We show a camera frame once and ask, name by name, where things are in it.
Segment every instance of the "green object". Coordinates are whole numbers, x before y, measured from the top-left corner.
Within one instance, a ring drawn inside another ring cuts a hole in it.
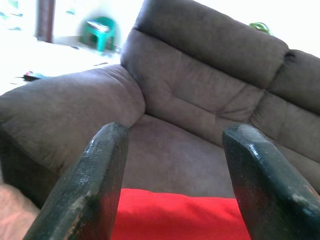
[[[271,35],[269,27],[265,25],[263,22],[253,22],[253,23],[250,23],[249,26],[260,32],[264,32],[268,35]]]
[[[88,37],[90,35],[95,35],[97,38],[97,44],[96,44],[96,49],[99,52],[104,52],[105,48],[106,48],[106,43],[109,39],[111,39],[110,41],[110,50],[114,50],[115,49],[115,45],[114,45],[114,41],[115,41],[115,22],[105,16],[100,16],[98,18],[95,18],[93,20],[96,23],[99,23],[103,26],[107,26],[109,27],[109,30],[107,32],[104,31],[100,31],[92,26],[90,26],[88,23],[86,23],[85,27],[84,27],[84,33],[83,36],[81,38],[81,42],[83,42],[84,44],[87,43],[88,41]]]

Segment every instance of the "back cushion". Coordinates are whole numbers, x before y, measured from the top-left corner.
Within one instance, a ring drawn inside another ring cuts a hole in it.
[[[320,129],[312,101],[319,98],[320,70],[303,58],[311,56],[192,0],[146,0],[121,64],[142,88],[147,114],[218,146],[225,128],[251,123],[319,191],[320,139],[313,133],[311,142],[297,140]],[[295,62],[300,75],[291,73]],[[304,88],[310,92],[296,95]]]

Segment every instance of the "floor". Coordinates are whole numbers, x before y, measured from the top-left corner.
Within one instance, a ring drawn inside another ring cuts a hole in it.
[[[1,39],[0,55],[0,95],[28,84],[22,76],[29,71],[55,77],[120,63],[119,53],[98,52],[94,44],[51,44],[21,32],[10,32]]]

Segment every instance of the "red cloth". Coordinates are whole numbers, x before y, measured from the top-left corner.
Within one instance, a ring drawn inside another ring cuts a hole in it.
[[[250,240],[236,199],[123,189],[112,240]]]

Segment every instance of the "sofa armrest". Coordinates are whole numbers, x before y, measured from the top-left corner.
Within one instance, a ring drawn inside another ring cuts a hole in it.
[[[103,125],[117,122],[129,128],[144,111],[134,78],[122,66],[111,65],[38,80],[4,94],[0,132],[60,175]]]

